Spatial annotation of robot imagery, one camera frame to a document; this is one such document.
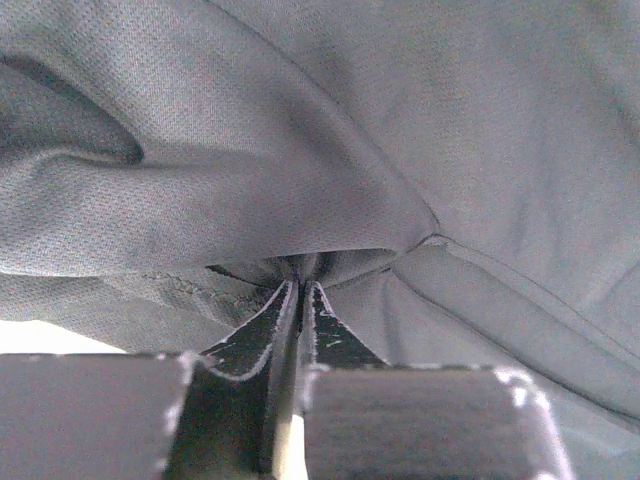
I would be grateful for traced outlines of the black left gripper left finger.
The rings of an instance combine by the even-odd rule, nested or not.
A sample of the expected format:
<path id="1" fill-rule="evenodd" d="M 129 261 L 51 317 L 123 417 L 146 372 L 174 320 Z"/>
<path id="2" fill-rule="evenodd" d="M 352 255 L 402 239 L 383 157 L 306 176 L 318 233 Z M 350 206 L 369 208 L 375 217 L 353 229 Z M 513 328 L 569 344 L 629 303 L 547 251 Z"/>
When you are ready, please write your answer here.
<path id="1" fill-rule="evenodd" d="M 5 479 L 282 479 L 286 475 L 299 285 L 201 352 L 51 347 L 67 335 L 1 335 Z"/>

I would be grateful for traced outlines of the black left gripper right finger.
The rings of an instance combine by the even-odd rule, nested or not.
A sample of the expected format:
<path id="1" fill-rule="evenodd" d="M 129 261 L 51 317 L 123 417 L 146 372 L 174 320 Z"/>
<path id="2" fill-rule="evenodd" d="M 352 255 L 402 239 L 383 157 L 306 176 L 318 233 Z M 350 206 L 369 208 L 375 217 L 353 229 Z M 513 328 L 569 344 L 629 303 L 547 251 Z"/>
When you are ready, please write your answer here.
<path id="1" fill-rule="evenodd" d="M 504 366 L 391 365 L 305 287 L 300 340 L 312 479 L 571 479 L 547 395 Z"/>

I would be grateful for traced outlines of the black t-shirt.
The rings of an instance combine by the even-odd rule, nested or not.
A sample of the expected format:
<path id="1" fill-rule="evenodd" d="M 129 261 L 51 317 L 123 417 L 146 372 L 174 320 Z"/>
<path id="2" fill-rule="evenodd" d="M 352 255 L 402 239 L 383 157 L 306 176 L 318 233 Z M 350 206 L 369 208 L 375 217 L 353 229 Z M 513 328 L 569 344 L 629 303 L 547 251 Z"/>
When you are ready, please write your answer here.
<path id="1" fill-rule="evenodd" d="M 291 274 L 637 478 L 638 3 L 2 3 L 3 330 L 202 350 Z"/>

